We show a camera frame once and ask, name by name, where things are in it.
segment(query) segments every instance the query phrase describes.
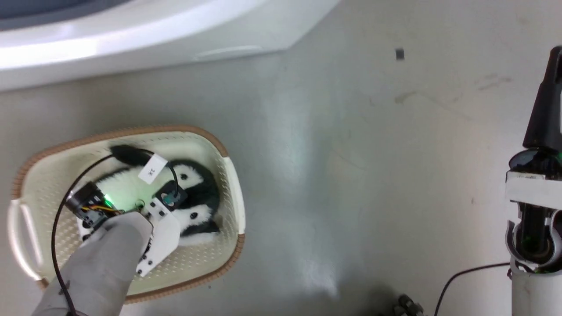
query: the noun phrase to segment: gray floor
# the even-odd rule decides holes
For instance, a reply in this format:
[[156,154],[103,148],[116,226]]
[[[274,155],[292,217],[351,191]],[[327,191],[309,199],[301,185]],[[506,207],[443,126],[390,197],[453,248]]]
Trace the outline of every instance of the gray floor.
[[[431,312],[450,275],[508,259],[507,161],[562,42],[556,3],[349,0],[287,52],[0,94],[1,201],[45,147],[198,125],[238,168],[243,255],[208,286],[123,314],[355,315],[401,292]],[[40,291],[7,240],[0,251],[0,304],[30,314]],[[510,315],[505,273],[459,279],[440,315]]]

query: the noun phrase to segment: penguin plush toy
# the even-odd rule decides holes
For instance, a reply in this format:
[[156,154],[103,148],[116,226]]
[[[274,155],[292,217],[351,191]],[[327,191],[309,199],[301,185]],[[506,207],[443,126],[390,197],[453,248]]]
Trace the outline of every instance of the penguin plush toy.
[[[152,184],[138,175],[151,155],[129,145],[110,147],[111,153],[127,167],[105,174],[96,180],[100,190],[120,210],[131,210],[152,200],[153,195],[173,179],[164,168]],[[187,199],[172,214],[180,222],[180,246],[193,246],[212,241],[220,232],[214,221],[219,208],[219,188],[213,174],[200,163],[190,159],[169,161],[178,176],[179,186]]]

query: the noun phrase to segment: white appliance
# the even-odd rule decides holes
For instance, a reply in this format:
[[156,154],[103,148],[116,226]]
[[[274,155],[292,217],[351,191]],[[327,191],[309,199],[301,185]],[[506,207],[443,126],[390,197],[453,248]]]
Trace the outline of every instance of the white appliance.
[[0,91],[287,49],[338,1],[113,0],[22,19],[0,8]]

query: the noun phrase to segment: brown basket rim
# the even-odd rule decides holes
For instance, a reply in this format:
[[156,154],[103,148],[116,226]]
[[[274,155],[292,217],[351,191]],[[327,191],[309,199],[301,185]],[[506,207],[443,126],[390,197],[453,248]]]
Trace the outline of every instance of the brown basket rim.
[[[123,130],[116,130],[114,132],[103,133],[103,134],[99,134],[99,135],[94,135],[94,136],[90,136],[90,137],[77,139],[77,140],[71,141],[71,142],[66,142],[66,143],[63,143],[61,145],[57,145],[57,146],[48,148],[46,150],[43,150],[43,151],[33,155],[20,168],[20,170],[18,171],[17,175],[15,176],[15,178],[13,180],[12,192],[11,192],[12,198],[14,200],[17,200],[21,197],[21,188],[22,188],[25,176],[27,175],[29,169],[31,169],[31,167],[33,165],[35,165],[39,160],[41,160],[41,159],[43,159],[47,156],[51,156],[51,155],[54,155],[58,152],[68,150],[68,149],[71,149],[71,148],[74,148],[74,147],[86,145],[86,144],[89,144],[89,143],[106,141],[108,139],[119,138],[119,137],[124,137],[124,136],[149,134],[149,133],[159,133],[159,132],[191,132],[191,133],[194,133],[194,134],[198,134],[198,135],[206,138],[208,141],[210,141],[217,148],[217,150],[219,151],[219,153],[222,157],[228,157],[228,151],[226,150],[224,145],[213,134],[211,134],[208,131],[206,131],[202,128],[199,128],[199,127],[194,127],[194,126],[190,126],[190,125],[169,125],[169,126],[159,126],[159,127],[141,127],[141,128],[129,128],[129,129],[123,129]],[[232,268],[234,263],[238,260],[238,257],[240,256],[240,253],[242,252],[242,248],[244,247],[245,239],[246,239],[245,234],[239,234],[238,235],[238,240],[236,242],[236,248],[234,249],[234,252],[230,256],[228,261],[225,264],[223,264],[220,268],[218,268],[217,270],[215,270],[211,273],[207,273],[204,276],[200,276],[198,278],[191,279],[189,281],[178,283],[176,285],[161,288],[159,290],[148,291],[148,292],[145,292],[145,293],[140,293],[140,294],[135,294],[135,295],[128,295],[125,299],[125,303],[130,304],[130,303],[138,303],[138,302],[142,302],[142,301],[157,299],[159,297],[174,294],[174,293],[177,293],[177,292],[180,292],[180,291],[184,291],[184,290],[202,285],[204,283],[207,283],[209,281],[212,281],[212,280],[222,276],[228,270],[230,270],[230,268]],[[39,286],[39,288],[44,290],[49,285],[49,280],[43,278],[43,279],[37,281],[37,285]]]

